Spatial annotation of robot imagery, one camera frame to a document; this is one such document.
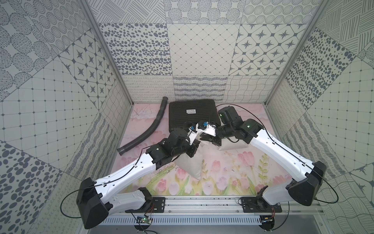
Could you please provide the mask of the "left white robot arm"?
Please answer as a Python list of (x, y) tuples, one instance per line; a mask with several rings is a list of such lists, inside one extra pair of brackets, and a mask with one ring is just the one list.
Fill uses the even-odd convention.
[(97, 180), (90, 177), (81, 182), (76, 203), (85, 229), (99, 225), (109, 215), (117, 212), (142, 213), (152, 206), (152, 195), (146, 188), (125, 194), (118, 193), (139, 178), (153, 173), (173, 162), (182, 154), (193, 157), (199, 147), (199, 131), (177, 129), (168, 138), (150, 146), (145, 153), (129, 165)]

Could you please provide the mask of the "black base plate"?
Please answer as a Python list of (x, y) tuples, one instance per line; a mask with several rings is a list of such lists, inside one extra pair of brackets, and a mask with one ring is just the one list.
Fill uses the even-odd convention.
[(281, 213), (280, 205), (270, 205), (264, 199), (257, 197), (241, 197), (238, 204), (244, 213)]
[(164, 213), (165, 197), (153, 197), (152, 200), (146, 200), (145, 203), (137, 210), (126, 210), (126, 213)]

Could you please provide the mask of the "right small circuit board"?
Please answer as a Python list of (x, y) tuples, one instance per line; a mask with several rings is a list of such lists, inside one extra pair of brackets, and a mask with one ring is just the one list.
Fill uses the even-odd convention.
[(274, 228), (275, 220), (271, 216), (260, 216), (261, 224), (259, 225), (265, 232), (271, 231)]

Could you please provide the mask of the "black plastic tool case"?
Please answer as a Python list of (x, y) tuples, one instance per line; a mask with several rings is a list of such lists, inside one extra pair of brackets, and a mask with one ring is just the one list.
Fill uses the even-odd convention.
[(182, 100), (169, 104), (168, 129), (170, 133), (177, 128), (188, 129), (199, 121), (208, 121), (216, 126), (221, 125), (213, 99)]

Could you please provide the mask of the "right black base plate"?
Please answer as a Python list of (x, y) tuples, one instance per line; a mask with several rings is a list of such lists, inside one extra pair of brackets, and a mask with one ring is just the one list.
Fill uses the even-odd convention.
[(281, 213), (280, 205), (270, 205), (264, 199), (257, 197), (241, 197), (238, 204), (244, 213)]

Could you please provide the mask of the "left small circuit board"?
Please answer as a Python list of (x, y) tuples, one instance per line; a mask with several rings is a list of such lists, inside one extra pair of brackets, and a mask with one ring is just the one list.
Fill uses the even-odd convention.
[(140, 225), (152, 224), (152, 220), (148, 216), (136, 216), (136, 222)]

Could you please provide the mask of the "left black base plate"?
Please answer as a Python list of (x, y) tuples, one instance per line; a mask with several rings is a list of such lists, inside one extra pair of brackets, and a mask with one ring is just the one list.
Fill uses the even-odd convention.
[(126, 210), (126, 213), (164, 213), (165, 197), (153, 197), (152, 200), (146, 200), (145, 203), (137, 210)]

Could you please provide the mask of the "tall white cloth soil bag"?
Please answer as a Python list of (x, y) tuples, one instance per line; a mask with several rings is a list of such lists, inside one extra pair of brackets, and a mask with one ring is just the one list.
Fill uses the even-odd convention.
[(194, 177), (197, 180), (201, 180), (202, 164), (203, 164), (203, 155), (198, 151), (194, 157), (190, 158), (187, 154), (182, 154), (177, 156), (175, 163)]

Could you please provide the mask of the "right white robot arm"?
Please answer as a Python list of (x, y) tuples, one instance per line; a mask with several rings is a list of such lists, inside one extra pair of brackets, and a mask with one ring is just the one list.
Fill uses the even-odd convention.
[(234, 137), (242, 140), (263, 151), (291, 176), (277, 186), (263, 187), (257, 194), (258, 200), (269, 205), (295, 201), (304, 206), (310, 206), (315, 201), (327, 169), (324, 163), (312, 162), (295, 153), (272, 136), (259, 121), (242, 120), (233, 106), (222, 108), (218, 116), (222, 122), (221, 126), (199, 121), (196, 125), (197, 132), (210, 135), (214, 139)]

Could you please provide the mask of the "small white cloth soil bag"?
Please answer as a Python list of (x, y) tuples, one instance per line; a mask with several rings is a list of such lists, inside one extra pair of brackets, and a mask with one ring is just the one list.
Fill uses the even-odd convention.
[(248, 147), (248, 144), (243, 140), (239, 140), (236, 143), (231, 142), (229, 139), (222, 139), (222, 145), (219, 147), (219, 151), (229, 151), (229, 150), (239, 150), (245, 149)]

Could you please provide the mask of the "aluminium mounting rail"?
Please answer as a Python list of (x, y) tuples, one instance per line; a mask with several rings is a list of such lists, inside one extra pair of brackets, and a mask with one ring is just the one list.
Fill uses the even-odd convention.
[[(166, 196), (162, 215), (241, 215), (239, 196)], [(295, 201), (280, 203), (280, 215), (324, 215), (322, 207), (313, 202), (302, 206)]]

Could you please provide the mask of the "pink floral table mat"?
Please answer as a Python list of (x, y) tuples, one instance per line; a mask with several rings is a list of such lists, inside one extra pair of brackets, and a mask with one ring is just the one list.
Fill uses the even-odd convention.
[[(239, 104), (265, 124), (275, 136), (265, 108), (261, 104)], [(160, 104), (135, 104), (122, 137), (121, 146), (143, 133), (153, 123)], [(158, 143), (169, 136), (168, 106), (157, 130), (144, 142), (120, 156), (118, 153), (111, 173), (136, 160), (146, 146)], [(223, 150), (210, 142), (202, 141), (190, 166), (170, 163), (148, 174), (121, 192), (132, 192), (147, 187), (154, 196), (249, 196), (268, 185), (276, 186), (291, 179), (289, 173), (263, 151), (240, 141), (234, 149)]]

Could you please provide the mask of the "small circuit board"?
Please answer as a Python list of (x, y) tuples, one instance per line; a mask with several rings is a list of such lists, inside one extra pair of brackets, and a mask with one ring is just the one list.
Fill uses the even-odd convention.
[(265, 232), (271, 231), (274, 228), (275, 220), (271, 216), (260, 216), (261, 224), (259, 225)]
[(136, 222), (140, 225), (152, 224), (152, 220), (148, 216), (136, 216)]

